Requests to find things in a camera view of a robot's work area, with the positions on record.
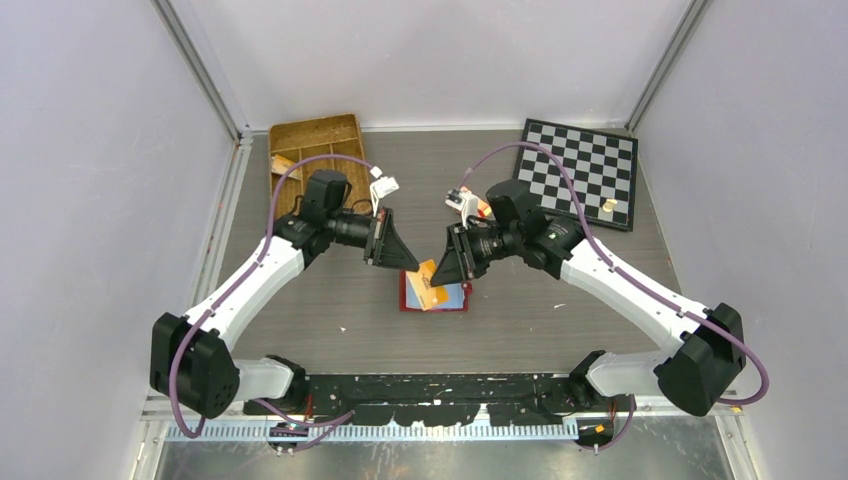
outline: white wall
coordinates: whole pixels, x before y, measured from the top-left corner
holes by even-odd
[[[265,129],[345,111],[372,127],[622,125],[689,0],[176,3],[231,110]]]
[[[771,373],[768,478],[848,470],[846,25],[840,0],[713,1],[638,130],[684,292],[740,310]]]
[[[2,2],[0,103],[0,478],[122,478],[232,142],[147,1]]]

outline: orange packet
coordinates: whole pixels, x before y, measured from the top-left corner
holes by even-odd
[[[406,272],[406,278],[412,285],[421,310],[430,310],[448,301],[448,290],[445,287],[431,287],[430,279],[436,272],[436,262],[433,259],[418,266],[417,272]]]

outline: wooden tray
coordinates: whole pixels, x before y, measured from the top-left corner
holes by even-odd
[[[299,162],[304,158],[322,153],[340,153],[365,159],[365,148],[362,146],[362,132],[356,115],[349,113],[334,117],[316,118],[302,122],[283,123],[274,125],[268,130],[268,168],[271,168],[274,155]],[[368,169],[358,163],[342,159],[318,160],[299,168],[303,180],[286,179],[277,205],[274,208],[275,218],[280,218],[295,206],[295,199],[303,195],[306,182],[315,170],[338,170],[347,176],[352,189],[346,206],[350,207],[361,199],[370,199],[369,185],[371,184]],[[271,195],[280,180],[280,175],[271,173]],[[370,203],[361,202],[357,211],[367,212]]]

